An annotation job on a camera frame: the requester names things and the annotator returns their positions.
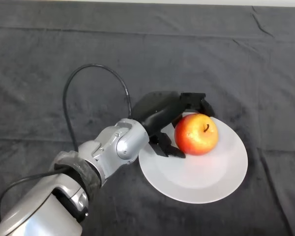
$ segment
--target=black cable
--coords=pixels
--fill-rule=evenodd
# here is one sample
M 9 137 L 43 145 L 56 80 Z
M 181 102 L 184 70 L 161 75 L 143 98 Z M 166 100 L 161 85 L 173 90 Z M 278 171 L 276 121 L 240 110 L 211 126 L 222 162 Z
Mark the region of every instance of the black cable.
M 76 140 L 76 137 L 75 137 L 75 134 L 74 134 L 74 131 L 73 131 L 73 128 L 72 128 L 72 124 L 71 124 L 71 121 L 70 121 L 70 118 L 68 116 L 68 109 L 67 109 L 67 102 L 66 102 L 66 98 L 67 98 L 67 91 L 68 91 L 68 88 L 69 88 L 69 85 L 72 81 L 72 79 L 74 78 L 74 76 L 81 70 L 85 69 L 85 68 L 88 68 L 88 67 L 99 67 L 99 68 L 102 68 L 102 69 L 105 69 L 109 72 L 111 72 L 119 81 L 120 83 L 122 84 L 123 88 L 124 88 L 124 91 L 126 93 L 126 99 L 127 99 L 127 104 L 128 104 L 128 109 L 129 109 L 129 118 L 132 117 L 132 107 L 131 107 L 131 100 L 130 100 L 130 95 L 129 95 L 129 91 L 128 91 L 128 88 L 125 84 L 125 82 L 123 81 L 123 79 L 120 77 L 119 74 L 117 74 L 115 71 L 113 71 L 112 69 L 104 66 L 104 65 L 100 65 L 100 64 L 85 64 L 85 65 L 82 65 L 80 66 L 79 68 L 77 68 L 75 71 L 73 71 L 71 73 L 71 75 L 69 76 L 65 86 L 64 86 L 64 89 L 63 89 L 63 94 L 62 94 L 62 106 L 63 106 L 63 113 L 64 113 L 64 117 L 65 117 L 65 121 L 67 123 L 67 127 L 68 127 L 68 131 L 69 131 L 69 134 L 71 136 L 71 139 L 72 139 L 72 143 L 73 143 L 73 146 L 74 146 L 74 150 L 75 151 L 79 151 L 78 149 L 78 143 L 77 143 L 77 140 Z M 37 175 L 32 175 L 32 176 L 27 176 L 27 177 L 24 177 L 24 178 L 21 178 L 15 182 L 12 182 L 5 190 L 3 190 L 1 193 L 0 193 L 0 208 L 1 208 L 1 203 L 2 203 L 2 200 L 3 200 L 3 197 L 4 195 L 11 189 L 13 188 L 14 186 L 20 184 L 20 183 L 24 183 L 24 182 L 27 182 L 27 181 L 30 181 L 30 180 L 35 180 L 35 179 L 38 179 L 38 178 L 43 178 L 43 177 L 47 177 L 47 176 L 52 176 L 52 175 L 57 175 L 57 174 L 61 174 L 61 173 L 64 173 L 65 171 L 67 171 L 68 168 L 61 168 L 59 170 L 56 170 L 56 171 L 51 171 L 51 172 L 46 172 L 46 173 L 42 173 L 42 174 L 37 174 Z
M 15 181 L 15 182 L 12 182 L 5 190 L 3 190 L 0 193 L 0 207 L 1 207 L 1 202 L 2 202 L 2 199 L 3 199 L 4 195 L 7 193 L 7 191 L 9 191 L 14 186 L 16 186 L 16 185 L 18 185 L 20 183 L 35 180 L 35 179 L 38 179 L 38 178 L 43 178 L 43 177 L 47 177 L 47 176 L 53 176 L 53 175 L 61 174 L 61 173 L 65 172 L 65 171 L 67 171 L 67 170 L 68 170 L 68 168 L 61 168 L 61 169 L 56 170 L 56 171 L 50 171 L 50 172 L 46 172 L 46 173 L 42 173 L 42 174 L 27 176 L 27 177 L 24 177 L 24 178 L 21 178 L 21 179 Z
M 64 118 L 65 118 L 65 121 L 67 123 L 68 131 L 69 131 L 69 134 L 70 134 L 70 137 L 71 137 L 71 140 L 72 140 L 73 147 L 74 147 L 74 150 L 75 151 L 79 151 L 79 147 L 78 147 L 78 143 L 77 143 L 77 140 L 76 140 L 76 137 L 75 137 L 73 128 L 72 128 L 72 124 L 71 124 L 71 121 L 70 121 L 70 118 L 69 118 L 69 115 L 68 115 L 67 102 L 66 102 L 67 91 L 68 91 L 69 85 L 70 85 L 72 79 L 74 78 L 74 76 L 79 71 L 81 71 L 81 70 L 83 70 L 85 68 L 88 68 L 88 67 L 99 67 L 99 68 L 102 68 L 104 70 L 107 70 L 110 73 L 112 73 L 119 80 L 119 82 L 122 84 L 123 89 L 124 89 L 125 94 L 126 94 L 126 99 L 127 99 L 127 104 L 128 104 L 128 110 L 129 110 L 128 116 L 129 116 L 129 118 L 132 117 L 132 108 L 131 108 L 131 100 L 130 100 L 129 91 L 128 91 L 128 88 L 127 88 L 125 82 L 123 81 L 123 79 L 121 78 L 121 76 L 119 74 L 117 74 L 115 71 L 113 71 L 112 69 L 108 68 L 107 66 L 100 65 L 100 64 L 85 64 L 85 65 L 80 66 L 75 71 L 73 71 L 71 73 L 71 75 L 69 76 L 69 78 L 68 78 L 68 80 L 67 80 L 67 82 L 66 82 L 66 84 L 64 86 L 63 94 L 62 94 L 62 107 L 63 107 Z

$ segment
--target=apple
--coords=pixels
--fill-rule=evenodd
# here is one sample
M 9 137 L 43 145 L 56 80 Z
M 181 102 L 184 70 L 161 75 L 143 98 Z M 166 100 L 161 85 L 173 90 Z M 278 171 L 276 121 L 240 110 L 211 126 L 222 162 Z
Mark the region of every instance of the apple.
M 214 121 L 206 115 L 187 115 L 175 127 L 175 142 L 185 154 L 208 153 L 218 142 L 217 127 Z

